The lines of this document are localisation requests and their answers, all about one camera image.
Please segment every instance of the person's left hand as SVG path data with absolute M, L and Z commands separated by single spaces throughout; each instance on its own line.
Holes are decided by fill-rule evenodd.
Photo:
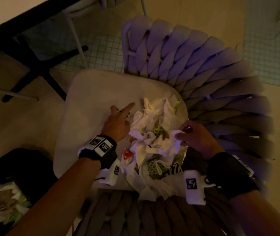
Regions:
M 127 114 L 134 107 L 135 103 L 130 103 L 125 107 L 122 112 L 118 112 L 119 109 L 116 106 L 111 106 L 110 111 L 112 114 L 108 117 L 108 120 L 104 123 L 101 134 L 111 137 L 116 142 L 119 142 L 130 131 L 130 122 L 126 120 Z

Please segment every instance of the black wristband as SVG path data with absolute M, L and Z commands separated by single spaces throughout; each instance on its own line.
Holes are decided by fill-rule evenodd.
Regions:
M 218 192 L 230 199 L 258 189 L 248 175 L 248 170 L 236 158 L 226 152 L 208 160 L 207 178 L 217 186 Z
M 97 135 L 96 137 L 104 138 L 105 140 L 107 140 L 112 144 L 112 147 L 106 150 L 106 148 L 108 147 L 107 144 L 105 143 L 105 141 L 100 141 L 95 144 L 94 149 L 85 148 L 81 150 L 81 152 L 79 153 L 79 158 L 86 157 L 91 160 L 99 160 L 101 162 L 101 169 L 105 169 L 105 168 L 109 169 L 111 165 L 114 163 L 114 161 L 117 159 L 117 154 L 116 154 L 117 143 L 111 137 L 103 134 Z M 99 155 L 99 153 L 95 151 L 96 149 L 98 150 L 98 152 L 101 151 L 102 155 Z

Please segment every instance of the crumpled tissue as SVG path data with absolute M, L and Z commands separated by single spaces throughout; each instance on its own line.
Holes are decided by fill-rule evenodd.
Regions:
M 132 142 L 129 149 L 133 159 L 124 162 L 122 158 L 121 171 L 126 172 L 128 183 L 139 192 L 139 200 L 155 201 L 159 196 L 164 199 L 172 195 L 185 197 L 185 191 L 181 185 L 183 175 L 169 175 L 161 180 L 153 180 L 149 176 L 148 161 L 158 156 L 156 167 L 161 175 L 162 171 L 158 167 L 161 163 L 166 169 L 170 169 L 176 154 L 181 148 L 181 141 L 175 139 L 175 135 L 180 133 L 179 127 L 184 120 L 176 116 L 179 101 L 175 96 L 171 98 L 158 98 L 149 102 L 144 98 L 143 112 L 137 111 L 133 117 L 129 134 L 136 140 Z M 162 127 L 163 134 L 154 134 L 154 129 Z

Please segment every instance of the person's right arm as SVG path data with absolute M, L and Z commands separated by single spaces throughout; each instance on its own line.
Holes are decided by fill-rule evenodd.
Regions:
M 182 140 L 182 145 L 199 151 L 206 160 L 220 152 L 223 148 L 201 124 L 187 121 L 181 125 L 175 137 Z M 230 204 L 247 235 L 280 236 L 280 214 L 267 202 L 258 190 L 239 194 L 230 199 Z

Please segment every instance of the table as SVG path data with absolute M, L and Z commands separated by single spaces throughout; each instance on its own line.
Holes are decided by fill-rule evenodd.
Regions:
M 135 102 L 130 120 L 136 111 L 143 110 L 144 97 L 152 101 L 172 95 L 181 99 L 174 88 L 152 79 L 96 69 L 79 72 L 69 88 L 62 126 L 57 137 L 53 163 L 55 175 L 60 178 L 78 159 L 78 150 L 91 137 L 101 132 L 103 123 L 110 115 L 110 106 L 122 109 Z M 177 116 L 183 120 L 188 119 L 184 103 L 180 105 Z M 118 142 L 116 153 L 119 160 L 123 150 L 130 146 L 128 136 Z M 95 182 L 93 187 L 132 190 L 121 172 L 116 185 L 110 187 Z
M 40 61 L 22 36 L 18 36 L 18 41 L 12 37 L 78 1 L 80 0 L 0 0 L 0 51 L 30 68 L 30 72 L 11 89 L 12 92 L 19 92 L 40 75 L 63 100 L 66 99 L 66 93 L 49 74 L 49 69 L 77 55 L 78 50 Z M 86 51 L 88 47 L 83 46 L 82 49 Z M 11 98 L 12 96 L 5 95 L 2 101 L 8 102 Z

